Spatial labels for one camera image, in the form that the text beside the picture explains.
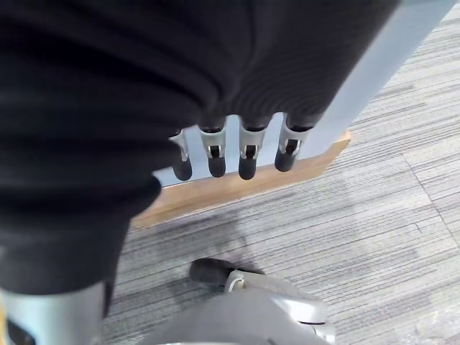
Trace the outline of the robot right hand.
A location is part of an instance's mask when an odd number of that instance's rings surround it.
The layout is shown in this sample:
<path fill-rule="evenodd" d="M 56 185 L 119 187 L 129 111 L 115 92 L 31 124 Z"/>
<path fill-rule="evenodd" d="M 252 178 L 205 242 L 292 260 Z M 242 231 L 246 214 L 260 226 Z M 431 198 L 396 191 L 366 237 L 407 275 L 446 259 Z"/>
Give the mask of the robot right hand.
<path fill-rule="evenodd" d="M 155 172 L 190 177 L 197 126 L 215 178 L 240 118 L 239 175 L 285 115 L 307 133 L 398 1 L 3 1 L 1 296 L 8 344 L 98 344 L 131 220 Z"/>

